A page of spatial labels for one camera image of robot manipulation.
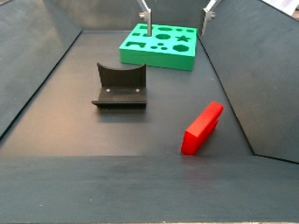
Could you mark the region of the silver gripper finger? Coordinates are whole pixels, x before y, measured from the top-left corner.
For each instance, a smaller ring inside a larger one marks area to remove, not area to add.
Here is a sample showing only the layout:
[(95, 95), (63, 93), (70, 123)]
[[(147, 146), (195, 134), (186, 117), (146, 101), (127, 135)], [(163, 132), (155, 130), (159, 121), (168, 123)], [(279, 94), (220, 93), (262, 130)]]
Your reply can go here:
[(139, 17), (146, 21), (147, 23), (147, 36), (152, 36), (152, 11), (147, 6), (146, 0), (136, 0), (142, 11), (139, 12)]
[(207, 6), (202, 9), (200, 35), (204, 35), (208, 22), (216, 17), (215, 9), (220, 4), (220, 0), (210, 0)]

